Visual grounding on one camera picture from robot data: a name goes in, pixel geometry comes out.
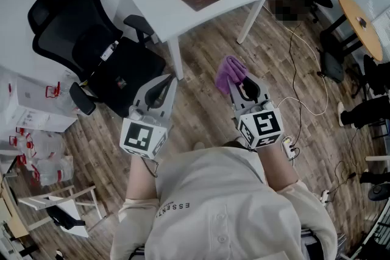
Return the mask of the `black metal chair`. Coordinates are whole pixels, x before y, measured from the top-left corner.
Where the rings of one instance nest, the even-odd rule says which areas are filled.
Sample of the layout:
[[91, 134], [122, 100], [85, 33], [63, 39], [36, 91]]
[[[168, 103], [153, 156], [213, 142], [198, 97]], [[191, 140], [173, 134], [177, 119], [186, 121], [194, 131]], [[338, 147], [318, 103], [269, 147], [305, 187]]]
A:
[[317, 49], [320, 55], [321, 70], [317, 73], [321, 77], [328, 77], [336, 83], [344, 80], [342, 46], [338, 39], [326, 31], [320, 33], [322, 49]]

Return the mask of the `person's right forearm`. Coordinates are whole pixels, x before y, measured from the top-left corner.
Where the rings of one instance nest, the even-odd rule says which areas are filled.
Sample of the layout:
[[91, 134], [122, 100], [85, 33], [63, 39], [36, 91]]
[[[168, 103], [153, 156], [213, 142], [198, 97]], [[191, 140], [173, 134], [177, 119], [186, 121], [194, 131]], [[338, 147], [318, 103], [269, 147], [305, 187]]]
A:
[[268, 185], [274, 191], [281, 191], [298, 182], [299, 177], [297, 172], [278, 145], [272, 144], [270, 146], [260, 147], [257, 149], [257, 153], [263, 166]]

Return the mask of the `clear plastic water bottle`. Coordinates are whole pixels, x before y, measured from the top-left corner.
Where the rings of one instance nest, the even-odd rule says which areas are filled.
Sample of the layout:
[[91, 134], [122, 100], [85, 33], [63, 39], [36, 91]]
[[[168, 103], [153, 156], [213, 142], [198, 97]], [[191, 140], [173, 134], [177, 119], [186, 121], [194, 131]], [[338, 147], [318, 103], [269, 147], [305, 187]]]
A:
[[110, 44], [106, 50], [103, 52], [103, 54], [101, 55], [101, 59], [103, 61], [107, 61], [108, 58], [112, 55], [112, 53], [116, 50], [117, 46], [118, 46], [119, 42], [118, 41], [115, 41], [114, 43]]

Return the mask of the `black mesh office chair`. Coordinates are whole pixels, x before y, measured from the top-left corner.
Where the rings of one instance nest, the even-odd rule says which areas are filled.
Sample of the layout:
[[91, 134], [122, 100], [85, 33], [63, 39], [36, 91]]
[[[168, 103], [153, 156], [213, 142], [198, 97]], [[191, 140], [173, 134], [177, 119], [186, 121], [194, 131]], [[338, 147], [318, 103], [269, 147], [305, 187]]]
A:
[[[33, 50], [70, 69], [78, 78], [70, 95], [78, 109], [91, 114], [98, 102], [118, 116], [128, 115], [138, 89], [160, 76], [164, 58], [123, 35], [107, 16], [101, 0], [36, 0], [27, 19], [34, 33]], [[118, 41], [107, 61], [106, 48]], [[127, 85], [120, 89], [120, 76]]]

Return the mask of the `person's beige shirt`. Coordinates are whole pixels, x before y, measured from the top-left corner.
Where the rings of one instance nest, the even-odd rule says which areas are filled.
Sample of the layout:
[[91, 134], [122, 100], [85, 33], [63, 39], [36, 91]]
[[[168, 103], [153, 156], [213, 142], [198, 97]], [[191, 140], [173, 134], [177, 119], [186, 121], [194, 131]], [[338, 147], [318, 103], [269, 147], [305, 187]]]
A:
[[299, 179], [274, 191], [258, 153], [237, 142], [165, 159], [156, 199], [125, 199], [111, 260], [335, 260], [338, 238]]

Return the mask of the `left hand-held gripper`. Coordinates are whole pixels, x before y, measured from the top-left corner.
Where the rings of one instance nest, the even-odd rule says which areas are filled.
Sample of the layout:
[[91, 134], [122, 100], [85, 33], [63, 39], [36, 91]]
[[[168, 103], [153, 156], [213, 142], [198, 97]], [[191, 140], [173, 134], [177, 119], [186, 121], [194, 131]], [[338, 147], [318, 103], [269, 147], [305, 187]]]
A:
[[123, 119], [120, 148], [147, 159], [157, 156], [171, 129], [176, 89], [177, 78], [173, 74], [158, 76], [139, 88], [129, 116]]

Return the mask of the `white cardboard box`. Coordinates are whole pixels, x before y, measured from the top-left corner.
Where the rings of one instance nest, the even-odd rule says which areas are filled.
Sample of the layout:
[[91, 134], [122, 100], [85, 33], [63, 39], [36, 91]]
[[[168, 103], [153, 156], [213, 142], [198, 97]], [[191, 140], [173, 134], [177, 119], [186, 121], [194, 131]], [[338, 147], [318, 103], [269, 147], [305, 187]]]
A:
[[46, 97], [44, 87], [22, 77], [0, 73], [0, 133], [15, 128], [64, 132], [77, 115]]

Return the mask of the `white folding table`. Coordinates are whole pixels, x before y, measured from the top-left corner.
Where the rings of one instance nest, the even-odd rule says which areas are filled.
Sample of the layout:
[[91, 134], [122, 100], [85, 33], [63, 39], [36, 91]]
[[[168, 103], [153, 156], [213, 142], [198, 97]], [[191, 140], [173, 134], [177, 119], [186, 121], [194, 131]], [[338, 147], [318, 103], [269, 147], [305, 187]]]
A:
[[[65, 233], [80, 237], [89, 237], [90, 231], [107, 217], [106, 210], [104, 209], [103, 213], [100, 210], [95, 189], [96, 186], [92, 185], [82, 191], [74, 192], [74, 185], [71, 185], [42, 195], [17, 198], [17, 201], [18, 203], [25, 204], [36, 211], [57, 207], [76, 221], [82, 221], [82, 215], [79, 212], [79, 207], [83, 206], [94, 208], [97, 212], [99, 220], [91, 228], [88, 228], [86, 225], [76, 225], [67, 230], [65, 227], [60, 226], [60, 229]], [[86, 194], [91, 196], [92, 202], [77, 201], [79, 197]]]

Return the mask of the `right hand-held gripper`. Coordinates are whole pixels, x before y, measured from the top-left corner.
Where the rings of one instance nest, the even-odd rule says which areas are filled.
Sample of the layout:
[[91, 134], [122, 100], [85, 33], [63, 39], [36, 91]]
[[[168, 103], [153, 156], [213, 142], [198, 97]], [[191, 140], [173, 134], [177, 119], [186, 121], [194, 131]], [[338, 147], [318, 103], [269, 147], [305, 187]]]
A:
[[243, 80], [243, 90], [256, 104], [246, 108], [247, 100], [241, 90], [242, 83], [227, 78], [230, 98], [234, 108], [237, 129], [246, 140], [249, 149], [270, 146], [284, 134], [280, 110], [270, 101], [267, 86], [251, 73]]

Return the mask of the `round wooden table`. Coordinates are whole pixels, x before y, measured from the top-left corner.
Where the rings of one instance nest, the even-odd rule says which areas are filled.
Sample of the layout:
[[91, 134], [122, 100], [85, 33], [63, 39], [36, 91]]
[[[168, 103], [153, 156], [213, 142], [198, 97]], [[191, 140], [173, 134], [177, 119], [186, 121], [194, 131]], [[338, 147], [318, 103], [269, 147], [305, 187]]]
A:
[[[333, 34], [333, 31], [335, 31], [336, 28], [347, 21], [350, 24], [353, 33], [346, 39], [339, 41], [342, 46], [344, 58], [353, 51], [364, 47], [374, 60], [382, 61], [383, 52], [379, 37], [363, 10], [354, 0], [338, 0], [338, 2], [342, 8], [343, 14], [331, 26], [323, 31]], [[367, 22], [366, 29], [363, 29], [360, 26], [356, 19], [357, 16], [362, 17]]]

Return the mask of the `purple cloth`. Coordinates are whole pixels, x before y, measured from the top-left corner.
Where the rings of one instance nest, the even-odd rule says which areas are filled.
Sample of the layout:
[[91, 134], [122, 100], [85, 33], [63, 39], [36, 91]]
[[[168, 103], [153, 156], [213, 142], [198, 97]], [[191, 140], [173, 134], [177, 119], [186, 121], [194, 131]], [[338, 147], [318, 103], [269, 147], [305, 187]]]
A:
[[241, 84], [248, 73], [248, 69], [234, 56], [226, 56], [219, 65], [214, 84], [223, 94], [230, 94], [229, 79], [234, 84]]

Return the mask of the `window blinds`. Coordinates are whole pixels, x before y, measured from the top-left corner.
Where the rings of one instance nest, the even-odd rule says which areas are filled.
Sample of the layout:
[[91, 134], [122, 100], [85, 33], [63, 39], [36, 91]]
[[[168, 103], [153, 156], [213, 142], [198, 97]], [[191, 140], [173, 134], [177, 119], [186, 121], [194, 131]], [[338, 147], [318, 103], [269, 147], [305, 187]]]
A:
[[390, 5], [383, 10], [379, 10], [374, 1], [369, 0], [367, 9], [382, 48], [390, 51]]

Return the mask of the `person's left forearm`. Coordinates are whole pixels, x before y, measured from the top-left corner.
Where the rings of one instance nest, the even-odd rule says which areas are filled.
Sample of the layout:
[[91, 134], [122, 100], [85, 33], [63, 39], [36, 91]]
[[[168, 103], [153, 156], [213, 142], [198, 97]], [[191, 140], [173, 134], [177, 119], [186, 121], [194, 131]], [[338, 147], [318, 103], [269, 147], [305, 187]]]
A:
[[149, 200], [157, 198], [155, 185], [156, 164], [137, 155], [132, 155], [126, 198]]

